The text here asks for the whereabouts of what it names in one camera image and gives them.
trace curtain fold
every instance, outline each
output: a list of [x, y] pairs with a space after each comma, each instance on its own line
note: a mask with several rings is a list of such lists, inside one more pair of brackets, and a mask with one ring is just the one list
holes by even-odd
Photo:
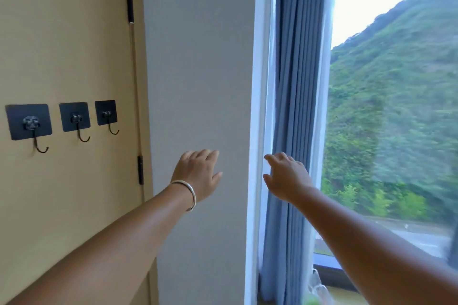
[[[310, 166], [324, 0], [276, 0], [276, 101], [273, 151]], [[303, 268], [312, 268], [310, 224], [292, 205], [269, 193], [260, 295], [298, 305]]]

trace hook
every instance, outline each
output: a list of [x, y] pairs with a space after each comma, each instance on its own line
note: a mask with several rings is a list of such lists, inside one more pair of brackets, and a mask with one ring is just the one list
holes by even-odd
[[83, 117], [80, 115], [80, 114], [73, 114], [72, 115], [72, 118], [70, 119], [70, 121], [74, 124], [77, 125], [77, 132], [78, 132], [78, 138], [83, 141], [83, 142], [88, 142], [91, 137], [88, 137], [87, 140], [83, 140], [81, 139], [81, 134], [80, 134], [80, 122], [83, 120]]
[[48, 146], [46, 147], [46, 149], [44, 151], [42, 151], [42, 150], [40, 150], [38, 148], [37, 134], [36, 134], [37, 128], [40, 128], [40, 120], [38, 119], [38, 117], [27, 116], [26, 118], [24, 118], [23, 124], [24, 124], [24, 129], [25, 130], [31, 130], [31, 134], [33, 136], [33, 146], [35, 146], [37, 151], [40, 152], [40, 153], [48, 152], [48, 149], [49, 149]]
[[110, 133], [112, 133], [113, 135], [117, 135], [119, 133], [119, 129], [116, 133], [113, 133], [113, 131], [111, 130], [111, 124], [110, 124], [111, 111], [102, 112], [102, 116], [103, 118], [107, 119], [108, 129], [110, 129]]

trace forearm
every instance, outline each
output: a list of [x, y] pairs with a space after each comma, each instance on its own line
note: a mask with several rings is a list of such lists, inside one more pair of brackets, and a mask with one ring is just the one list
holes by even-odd
[[186, 187], [170, 185], [86, 241], [9, 304], [129, 304], [158, 248], [191, 205]]
[[449, 304], [458, 297], [450, 268], [318, 190], [299, 190], [293, 204], [370, 304]]

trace hand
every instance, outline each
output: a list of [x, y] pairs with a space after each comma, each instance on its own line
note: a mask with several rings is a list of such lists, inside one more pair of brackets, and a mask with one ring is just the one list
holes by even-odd
[[196, 193], [197, 201], [208, 198], [218, 186], [222, 172], [213, 175], [213, 169], [218, 160], [219, 151], [185, 152], [172, 175], [172, 181], [182, 180], [189, 183]]
[[275, 155], [267, 154], [264, 158], [272, 167], [272, 175], [264, 174], [264, 181], [277, 198], [292, 203], [301, 189], [314, 188], [305, 166], [296, 162], [293, 157], [280, 152]]

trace person's left hand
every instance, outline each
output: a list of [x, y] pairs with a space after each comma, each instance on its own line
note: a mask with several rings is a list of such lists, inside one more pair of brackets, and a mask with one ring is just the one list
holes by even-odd
[[222, 172], [213, 175], [218, 156], [219, 151], [209, 149], [185, 152], [176, 164], [172, 181], [182, 180], [189, 183], [196, 193], [198, 202], [208, 198], [223, 176]]

